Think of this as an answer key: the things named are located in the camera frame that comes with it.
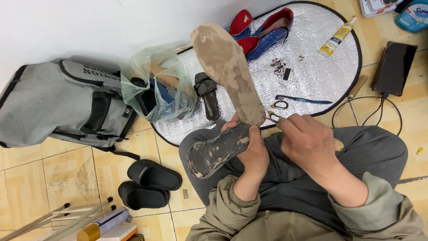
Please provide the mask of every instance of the white wall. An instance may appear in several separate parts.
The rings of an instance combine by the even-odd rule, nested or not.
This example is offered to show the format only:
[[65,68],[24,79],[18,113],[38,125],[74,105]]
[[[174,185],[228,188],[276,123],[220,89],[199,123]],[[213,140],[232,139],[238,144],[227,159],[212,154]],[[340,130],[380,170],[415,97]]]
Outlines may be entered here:
[[290,1],[2,1],[0,90],[23,64],[69,58],[117,69],[119,61],[143,48],[188,43],[191,31],[204,22],[226,27],[242,9],[255,17]]

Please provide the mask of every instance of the glue tube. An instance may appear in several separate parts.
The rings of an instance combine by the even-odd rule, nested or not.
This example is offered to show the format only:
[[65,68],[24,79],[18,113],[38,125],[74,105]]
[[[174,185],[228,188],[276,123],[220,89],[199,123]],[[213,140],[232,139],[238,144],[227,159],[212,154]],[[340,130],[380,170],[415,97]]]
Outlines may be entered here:
[[128,209],[119,208],[115,212],[110,213],[106,217],[79,231],[77,233],[77,241],[95,241],[113,228],[119,226],[119,224],[127,220],[128,217]]
[[329,39],[319,50],[318,53],[330,57],[337,47],[343,42],[346,36],[351,32],[354,27],[354,22],[357,18],[353,18],[351,22],[345,23],[337,32]]

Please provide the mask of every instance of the khaki jacket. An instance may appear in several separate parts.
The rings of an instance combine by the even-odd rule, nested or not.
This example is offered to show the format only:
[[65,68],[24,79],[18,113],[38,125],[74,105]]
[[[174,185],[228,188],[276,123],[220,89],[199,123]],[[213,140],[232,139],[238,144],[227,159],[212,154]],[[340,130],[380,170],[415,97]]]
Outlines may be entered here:
[[352,238],[295,212],[257,213],[260,195],[251,202],[233,193],[238,178],[227,176],[211,190],[210,205],[200,222],[193,225],[187,241],[273,241],[273,240],[428,240],[423,219],[410,200],[390,184],[366,172],[363,182],[369,188],[365,205],[345,208],[329,194],[329,199]]

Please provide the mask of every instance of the backpack logo patch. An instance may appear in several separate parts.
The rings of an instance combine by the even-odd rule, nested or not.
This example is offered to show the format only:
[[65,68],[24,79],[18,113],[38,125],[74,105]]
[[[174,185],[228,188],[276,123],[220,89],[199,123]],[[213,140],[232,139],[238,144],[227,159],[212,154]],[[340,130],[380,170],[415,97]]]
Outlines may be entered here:
[[147,170],[147,166],[145,166],[142,171],[140,172],[140,175],[138,175],[138,178],[141,178],[143,176],[143,173]]
[[125,109],[125,112],[122,114],[122,117],[129,118],[133,111],[134,111],[134,108],[132,108],[132,106],[126,105],[126,109]]

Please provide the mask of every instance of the jacket sleeve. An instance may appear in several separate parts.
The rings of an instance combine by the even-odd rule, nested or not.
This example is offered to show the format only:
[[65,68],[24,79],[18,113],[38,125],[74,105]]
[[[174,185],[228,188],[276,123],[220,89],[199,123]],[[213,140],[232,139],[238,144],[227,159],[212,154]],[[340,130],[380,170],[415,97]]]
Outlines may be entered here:
[[260,195],[243,202],[233,193],[237,177],[227,176],[209,194],[210,204],[199,223],[192,226],[186,241],[228,241],[250,223],[260,206]]
[[345,208],[328,197],[353,240],[428,240],[425,224],[408,197],[393,190],[384,179],[366,172],[362,180],[369,189],[361,207]]

